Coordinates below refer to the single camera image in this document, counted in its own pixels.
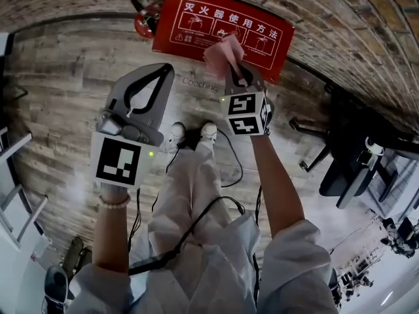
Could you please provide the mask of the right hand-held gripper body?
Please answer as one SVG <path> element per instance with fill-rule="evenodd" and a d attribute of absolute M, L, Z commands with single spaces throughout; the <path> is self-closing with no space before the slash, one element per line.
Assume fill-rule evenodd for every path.
<path fill-rule="evenodd" d="M 264 92 L 224 96 L 221 112 L 235 136 L 264 135 L 274 114 L 274 105 Z"/>

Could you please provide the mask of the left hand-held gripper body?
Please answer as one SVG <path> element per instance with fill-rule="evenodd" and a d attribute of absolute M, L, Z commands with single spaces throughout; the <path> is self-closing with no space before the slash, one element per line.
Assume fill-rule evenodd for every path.
<path fill-rule="evenodd" d="M 104 109 L 92 133 L 90 176 L 101 184 L 139 188 L 162 143 L 159 131 Z"/>

